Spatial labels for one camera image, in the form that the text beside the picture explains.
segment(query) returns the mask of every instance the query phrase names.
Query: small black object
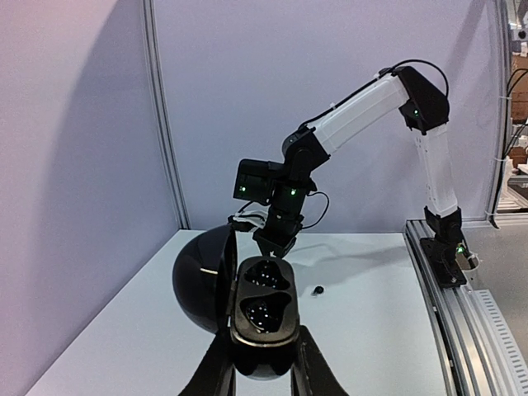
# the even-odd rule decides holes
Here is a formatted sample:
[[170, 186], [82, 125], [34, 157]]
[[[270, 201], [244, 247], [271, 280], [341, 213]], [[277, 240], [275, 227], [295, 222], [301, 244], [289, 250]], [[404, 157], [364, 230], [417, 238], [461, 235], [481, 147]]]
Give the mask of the small black object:
[[315, 289], [313, 289], [312, 295], [321, 295], [322, 293], [324, 293], [324, 287], [316, 286]]

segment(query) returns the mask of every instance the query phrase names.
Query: black hemisphere lid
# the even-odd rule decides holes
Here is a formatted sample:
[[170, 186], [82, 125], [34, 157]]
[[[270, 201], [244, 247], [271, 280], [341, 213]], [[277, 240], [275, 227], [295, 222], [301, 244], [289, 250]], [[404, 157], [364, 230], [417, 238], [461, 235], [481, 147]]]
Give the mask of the black hemisphere lid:
[[201, 328], [227, 328], [227, 305], [236, 274], [237, 240], [231, 224], [193, 238], [178, 254], [172, 287], [183, 312]]

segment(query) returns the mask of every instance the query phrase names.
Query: gray wall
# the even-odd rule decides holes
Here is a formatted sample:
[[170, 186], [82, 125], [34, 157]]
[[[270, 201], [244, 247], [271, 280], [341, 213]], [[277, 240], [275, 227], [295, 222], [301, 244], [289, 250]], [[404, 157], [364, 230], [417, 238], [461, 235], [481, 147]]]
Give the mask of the gray wall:
[[[281, 160], [297, 125], [408, 58], [451, 85], [450, 151], [466, 218], [483, 218], [497, 135], [492, 1], [157, 0], [164, 84], [191, 224], [223, 223], [241, 158]], [[438, 74], [420, 67], [432, 81]], [[332, 204], [314, 232], [393, 232], [422, 217], [425, 178], [397, 111], [313, 177]], [[311, 223], [323, 209], [308, 200]]]
[[0, 395], [23, 394], [177, 226], [139, 0], [0, 3]]

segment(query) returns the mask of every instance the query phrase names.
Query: metal extrusion rail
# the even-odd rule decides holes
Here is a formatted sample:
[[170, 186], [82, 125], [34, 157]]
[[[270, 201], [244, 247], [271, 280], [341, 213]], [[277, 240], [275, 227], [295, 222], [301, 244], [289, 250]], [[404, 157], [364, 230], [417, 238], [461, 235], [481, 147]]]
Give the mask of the metal extrusion rail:
[[[490, 316], [490, 309], [498, 311], [489, 303], [493, 297], [488, 293], [484, 301], [483, 293], [487, 291], [474, 291], [469, 284], [455, 289], [439, 288], [420, 247], [420, 238], [431, 236], [424, 221], [409, 221], [406, 225], [405, 237], [435, 333], [447, 394], [528, 395], [528, 370], [518, 347], [511, 334], [502, 335], [509, 334], [503, 319], [500, 322]], [[504, 342], [510, 342], [509, 350]]]

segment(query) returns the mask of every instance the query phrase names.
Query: black cable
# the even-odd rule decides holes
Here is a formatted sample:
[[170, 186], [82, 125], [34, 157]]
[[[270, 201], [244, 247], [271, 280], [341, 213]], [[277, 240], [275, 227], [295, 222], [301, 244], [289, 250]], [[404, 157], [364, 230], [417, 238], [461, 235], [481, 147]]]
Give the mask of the black cable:
[[510, 76], [510, 78], [508, 78], [508, 82], [506, 84], [506, 87], [509, 88], [510, 87], [510, 84], [512, 83], [512, 79], [515, 77], [515, 75], [517, 74], [517, 72], [528, 72], [528, 68], [518, 68], [515, 72], [513, 72]]
[[442, 250], [442, 252], [440, 253], [440, 260], [442, 261], [442, 265], [444, 266], [447, 273], [451, 276], [451, 278], [456, 279], [456, 276], [453, 273], [453, 271], [450, 269], [449, 262], [446, 259], [446, 249]]
[[508, 96], [510, 96], [513, 92], [513, 88], [516, 87], [516, 85], [528, 74], [528, 70], [526, 70], [525, 72], [523, 72], [521, 74], [521, 76], [513, 83], [513, 85], [511, 87], [508, 88]]
[[245, 204], [242, 208], [240, 208], [237, 213], [242, 213], [242, 211], [244, 209], [246, 209], [248, 206], [250, 206], [250, 204], [254, 204], [254, 203], [255, 203], [254, 200], [250, 200], [247, 204]]
[[449, 82], [447, 81], [447, 76], [446, 74], [442, 71], [441, 68], [439, 68], [438, 66], [436, 66], [433, 62], [429, 62], [428, 60], [423, 60], [423, 59], [406, 59], [406, 60], [403, 60], [401, 62], [398, 62], [397, 64], [395, 64], [394, 66], [390, 67], [390, 68], [387, 68], [385, 69], [382, 74], [380, 74], [377, 78], [374, 78], [372, 80], [370, 80], [367, 84], [365, 84], [363, 87], [361, 88], [358, 88], [356, 89], [353, 93], [351, 93], [350, 95], [348, 95], [347, 97], [345, 97], [343, 100], [341, 100], [339, 103], [337, 103], [335, 106], [332, 106], [330, 108], [328, 108], [327, 110], [323, 111], [321, 114], [319, 115], [316, 115], [314, 118], [310, 118], [309, 120], [306, 120], [304, 122], [302, 122], [300, 125], [299, 125], [299, 128], [298, 130], [300, 130], [302, 127], [304, 127], [306, 124], [309, 124], [310, 122], [314, 122], [314, 121], [317, 121], [318, 119], [320, 119], [321, 117], [324, 117], [326, 114], [330, 113], [331, 111], [334, 111], [336, 110], [337, 108], [339, 108], [340, 106], [342, 106], [346, 101], [348, 101], [350, 98], [352, 98], [353, 96], [357, 95], [358, 93], [360, 93], [361, 91], [365, 90], [366, 88], [368, 88], [370, 85], [372, 85], [373, 83], [375, 83], [376, 81], [378, 81], [380, 78], [382, 78], [385, 74], [387, 73], [392, 73], [398, 66], [401, 66], [403, 64], [427, 64], [433, 68], [435, 68], [440, 74], [441, 76], [444, 78], [444, 82], [445, 82], [445, 97], [448, 97], [449, 96]]
[[327, 205], [325, 206], [325, 208], [323, 210], [323, 213], [321, 214], [321, 216], [319, 217], [319, 219], [315, 223], [313, 223], [311, 225], [308, 225], [306, 227], [303, 227], [301, 229], [311, 229], [312, 227], [315, 227], [317, 224], [319, 224], [319, 222], [323, 219], [324, 215], [327, 213], [328, 207], [330, 206], [330, 197], [327, 195], [326, 192], [316, 191], [313, 194], [308, 194], [307, 196], [318, 196], [318, 195], [322, 195], [322, 196], [326, 197]]
[[351, 97], [357, 95], [358, 93], [360, 93], [360, 92], [363, 91], [364, 89], [368, 88], [369, 86], [371, 86], [372, 84], [374, 84], [376, 81], [378, 81], [377, 78], [374, 78], [374, 79], [370, 80], [370, 81], [369, 81], [367, 84], [365, 84], [363, 87], [356, 89], [353, 93], [351, 93], [350, 95], [348, 95], [347, 97], [345, 97], [342, 101], [340, 101], [339, 103], [337, 103], [335, 106], [330, 107], [329, 109], [323, 111], [321, 114], [316, 115], [314, 118], [310, 118], [309, 120], [306, 120], [306, 121], [302, 122], [301, 125], [299, 125], [299, 128], [297, 128], [297, 129], [300, 130], [300, 129], [301, 129], [303, 126], [305, 126], [306, 124], [309, 124], [310, 122], [317, 121], [319, 118], [324, 117], [324, 116], [325, 116], [326, 114], [328, 114], [330, 111], [334, 111], [334, 110], [336, 110], [338, 107], [342, 106], [343, 103], [345, 103], [346, 101], [348, 101]]
[[398, 62], [392, 68], [390, 68], [390, 71], [392, 72], [393, 70], [395, 70], [398, 66], [401, 66], [402, 64], [427, 64], [427, 65], [431, 66], [432, 68], [435, 68], [442, 75], [442, 78], [444, 78], [445, 97], [449, 96], [449, 82], [447, 81], [447, 76], [444, 73], [444, 71], [441, 68], [439, 68], [438, 66], [436, 66], [433, 62], [429, 62], [428, 60], [423, 60], [423, 59], [402, 60], [401, 62]]
[[[513, 78], [519, 72], [522, 72], [522, 75], [510, 87], [510, 84], [512, 83]], [[520, 82], [520, 80], [522, 80], [526, 76], [527, 73], [528, 73], [528, 68], [519, 68], [519, 69], [517, 69], [515, 72], [513, 72], [511, 74], [510, 78], [508, 78], [508, 81], [507, 81], [507, 96], [508, 97], [512, 94], [513, 89], [515, 88], [515, 86]], [[510, 142], [507, 143], [507, 139], [508, 139], [507, 128], [508, 128], [508, 117], [504, 117], [503, 138], [502, 138], [502, 157], [500, 158], [501, 159], [501, 165], [500, 165], [500, 168], [499, 168], [499, 173], [498, 173], [498, 178], [497, 178], [498, 188], [497, 188], [497, 191], [495, 193], [495, 197], [493, 198], [492, 210], [495, 210], [495, 207], [497, 206], [498, 200], [500, 199], [500, 195], [501, 195], [500, 192], [501, 192], [501, 185], [502, 185], [502, 179], [503, 179], [503, 173], [504, 173], [504, 159], [509, 154], [509, 151], [510, 151], [509, 148], [510, 148], [511, 143], [515, 141], [515, 135], [513, 135], [511, 137], [511, 139], [510, 139]], [[499, 228], [498, 225], [497, 225], [497, 222], [495, 221], [495, 215], [494, 214], [490, 215], [489, 222], [496, 229]]]
[[244, 219], [247, 219], [247, 218], [250, 218], [250, 217], [256, 217], [257, 219], [260, 219], [264, 222], [266, 222], [266, 219], [264, 218], [264, 216], [260, 216], [259, 214], [256, 214], [256, 213], [252, 213], [252, 214], [239, 214], [237, 217], [242, 217]]
[[506, 156], [510, 153], [510, 150], [513, 149], [513, 145], [515, 144], [516, 140], [519, 139], [522, 131], [525, 130], [526, 126], [528, 126], [528, 124], [524, 124], [522, 127], [519, 128], [519, 130], [515, 134], [513, 134], [510, 141], [508, 142], [506, 151], [502, 153], [502, 159], [505, 159]]

